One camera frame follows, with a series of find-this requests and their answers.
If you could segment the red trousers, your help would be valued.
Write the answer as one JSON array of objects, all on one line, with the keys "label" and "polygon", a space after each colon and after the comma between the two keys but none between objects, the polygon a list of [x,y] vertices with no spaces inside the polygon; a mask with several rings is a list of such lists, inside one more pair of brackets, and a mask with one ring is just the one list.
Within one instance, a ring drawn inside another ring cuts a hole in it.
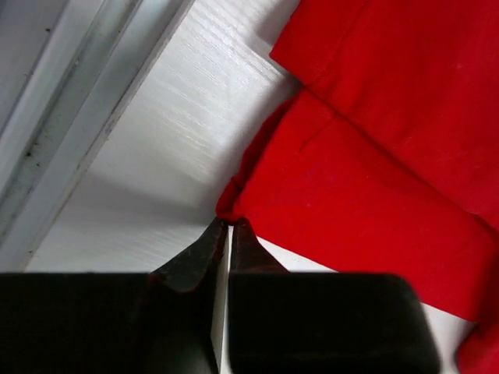
[{"label": "red trousers", "polygon": [[216,206],[333,270],[397,273],[498,370],[498,4],[301,1],[271,58],[301,89]]}]

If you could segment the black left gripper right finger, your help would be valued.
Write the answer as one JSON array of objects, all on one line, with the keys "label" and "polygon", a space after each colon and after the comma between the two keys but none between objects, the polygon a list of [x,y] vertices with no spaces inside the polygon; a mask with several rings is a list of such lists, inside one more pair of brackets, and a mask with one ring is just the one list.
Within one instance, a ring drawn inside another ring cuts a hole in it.
[{"label": "black left gripper right finger", "polygon": [[235,373],[438,373],[419,299],[388,273],[291,272],[237,222],[228,273]]}]

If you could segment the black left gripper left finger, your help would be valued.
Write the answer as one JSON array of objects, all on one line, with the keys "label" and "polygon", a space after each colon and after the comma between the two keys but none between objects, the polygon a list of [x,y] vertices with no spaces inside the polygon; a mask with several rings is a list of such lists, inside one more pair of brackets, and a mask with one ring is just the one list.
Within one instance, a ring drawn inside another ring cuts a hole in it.
[{"label": "black left gripper left finger", "polygon": [[211,327],[228,227],[152,272],[3,273],[4,373],[216,373]]}]

